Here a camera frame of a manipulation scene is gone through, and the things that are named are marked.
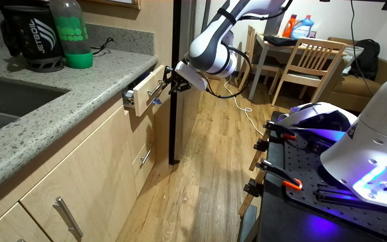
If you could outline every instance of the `kitchen sink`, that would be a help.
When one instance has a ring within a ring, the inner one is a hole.
[[[0,128],[63,96],[67,90],[0,80]]]

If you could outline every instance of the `white robot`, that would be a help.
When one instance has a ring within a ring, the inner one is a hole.
[[[235,69],[231,27],[252,14],[275,16],[287,10],[291,0],[284,7],[283,3],[284,0],[227,0],[206,30],[192,42],[188,59],[178,62],[174,72],[197,89],[208,90],[208,82],[198,72],[225,77]],[[361,201],[387,207],[387,82],[358,117],[318,102],[292,109],[278,124],[291,129],[306,119],[331,112],[345,116],[350,127],[346,132],[333,133],[337,135],[337,143],[319,156],[323,168]]]

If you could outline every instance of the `black appliance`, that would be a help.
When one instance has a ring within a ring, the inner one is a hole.
[[[38,73],[63,68],[63,51],[57,39],[48,0],[0,0],[4,15],[1,33],[12,57],[22,55],[28,69]]]

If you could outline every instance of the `hardwood floor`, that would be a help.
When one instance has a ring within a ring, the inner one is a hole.
[[[212,81],[210,85],[216,93],[227,94],[223,84]],[[247,92],[237,97],[241,108],[252,109],[249,116],[260,132],[274,111],[287,112],[300,104],[279,97],[279,107],[274,108],[266,93],[267,89],[257,85],[252,102],[245,100]],[[236,241],[237,209],[245,197],[243,186],[255,176],[248,164],[257,137],[233,98],[217,100],[202,93],[180,164],[154,166],[118,241]]]

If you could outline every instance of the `plastic bottle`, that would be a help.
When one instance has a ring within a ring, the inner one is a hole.
[[[81,19],[81,8],[76,0],[49,0],[57,37],[67,66],[87,69],[92,66],[92,54],[87,43],[87,30]]]
[[[307,38],[313,25],[314,22],[311,22],[310,15],[306,15],[305,19],[302,19],[300,22],[295,25],[295,27],[292,27],[290,39]]]
[[[282,34],[283,38],[290,38],[290,34],[291,34],[295,23],[296,23],[296,15],[290,15],[290,19],[287,20],[287,25],[286,25],[283,34]]]

